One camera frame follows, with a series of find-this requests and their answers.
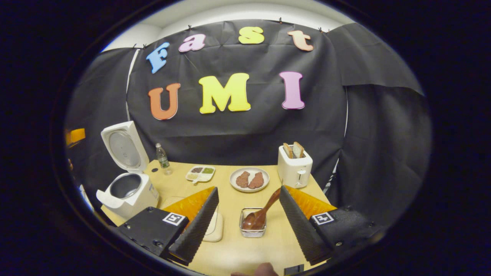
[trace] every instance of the toaster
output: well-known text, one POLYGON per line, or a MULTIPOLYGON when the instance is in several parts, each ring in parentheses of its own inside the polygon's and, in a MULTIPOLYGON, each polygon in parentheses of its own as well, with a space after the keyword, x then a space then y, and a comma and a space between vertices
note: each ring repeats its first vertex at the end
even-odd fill
POLYGON ((293 188, 307 186, 310 171, 312 169, 312 158, 303 151, 301 158, 289 158, 283 149, 278 148, 278 175, 281 183, 293 188))

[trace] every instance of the green sauce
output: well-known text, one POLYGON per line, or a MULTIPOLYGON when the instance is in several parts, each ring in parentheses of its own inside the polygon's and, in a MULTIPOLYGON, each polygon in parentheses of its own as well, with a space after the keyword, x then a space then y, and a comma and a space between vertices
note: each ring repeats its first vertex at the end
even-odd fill
POLYGON ((213 173, 215 170, 210 168, 210 167, 207 167, 204 169, 203 173, 213 173))

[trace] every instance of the plastic bottle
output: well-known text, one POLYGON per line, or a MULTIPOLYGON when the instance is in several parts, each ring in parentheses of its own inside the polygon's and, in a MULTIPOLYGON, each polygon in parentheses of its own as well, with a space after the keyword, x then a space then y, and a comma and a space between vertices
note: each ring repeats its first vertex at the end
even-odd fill
POLYGON ((164 174, 172 174, 172 169, 169 165, 169 160, 167 159, 167 154, 165 154, 164 149, 160 146, 160 143, 155 144, 157 148, 157 160, 159 160, 160 167, 164 169, 164 174))

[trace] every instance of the meat patty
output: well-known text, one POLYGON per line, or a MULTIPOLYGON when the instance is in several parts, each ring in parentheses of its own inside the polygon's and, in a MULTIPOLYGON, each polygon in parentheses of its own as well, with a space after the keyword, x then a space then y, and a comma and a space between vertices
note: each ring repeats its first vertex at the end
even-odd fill
POLYGON ((257 189, 264 184, 263 173, 258 172, 249 183, 249 189, 257 189))
POLYGON ((237 177, 237 180, 235 181, 235 183, 237 184, 237 186, 239 186, 241 188, 247 188, 247 186, 249 184, 249 176, 250 176, 250 173, 248 173, 247 171, 244 171, 239 177, 237 177))

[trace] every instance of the white wall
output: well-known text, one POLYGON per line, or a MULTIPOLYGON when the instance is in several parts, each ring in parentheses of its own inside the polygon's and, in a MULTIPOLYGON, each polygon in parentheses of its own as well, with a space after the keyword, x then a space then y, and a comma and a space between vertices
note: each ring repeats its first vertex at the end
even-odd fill
POLYGON ((322 30, 353 20, 313 0, 185 0, 178 2, 122 33, 103 51, 150 44, 188 28, 237 19, 278 20, 322 30))

